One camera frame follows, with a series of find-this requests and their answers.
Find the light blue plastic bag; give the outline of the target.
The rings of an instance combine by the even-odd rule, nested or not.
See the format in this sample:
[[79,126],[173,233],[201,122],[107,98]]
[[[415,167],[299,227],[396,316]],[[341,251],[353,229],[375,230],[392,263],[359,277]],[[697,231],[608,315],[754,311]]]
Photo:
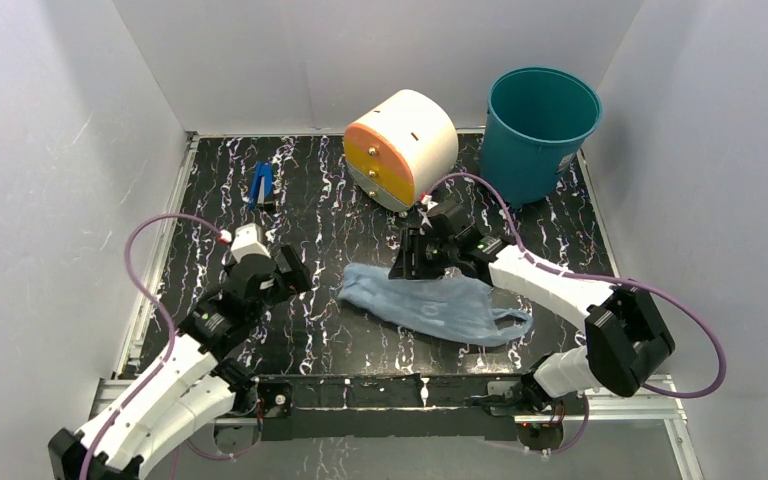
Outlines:
[[434,280],[390,279],[388,270],[351,263],[338,299],[379,319],[434,338],[499,347],[526,335],[526,311],[496,308],[489,285],[464,276]]

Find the teal plastic trash bin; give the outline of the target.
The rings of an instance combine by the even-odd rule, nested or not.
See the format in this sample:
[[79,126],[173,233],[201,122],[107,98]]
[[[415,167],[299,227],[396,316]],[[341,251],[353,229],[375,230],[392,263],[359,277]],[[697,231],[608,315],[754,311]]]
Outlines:
[[577,77],[547,67],[510,71],[488,93],[480,175],[513,208],[539,202],[601,117],[600,98]]

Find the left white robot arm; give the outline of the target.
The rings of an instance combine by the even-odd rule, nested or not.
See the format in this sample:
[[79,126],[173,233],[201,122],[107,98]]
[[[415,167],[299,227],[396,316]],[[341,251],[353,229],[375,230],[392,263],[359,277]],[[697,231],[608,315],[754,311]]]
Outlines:
[[284,266],[263,247],[235,255],[143,375],[79,429],[49,440],[54,478],[143,479],[208,422],[261,410],[255,377],[230,353],[270,307],[311,289],[294,247],[282,246],[280,259]]

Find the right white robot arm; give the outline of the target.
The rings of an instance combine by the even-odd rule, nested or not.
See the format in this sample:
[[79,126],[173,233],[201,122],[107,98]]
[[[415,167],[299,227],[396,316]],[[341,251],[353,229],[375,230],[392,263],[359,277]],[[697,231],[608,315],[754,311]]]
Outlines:
[[403,229],[389,276],[432,280],[448,268],[522,295],[583,329],[583,346],[545,355],[512,391],[537,414],[550,413],[563,396],[588,389],[605,387],[630,397],[675,350],[649,292],[582,280],[527,257],[511,237],[483,233],[451,201],[431,208],[422,226]]

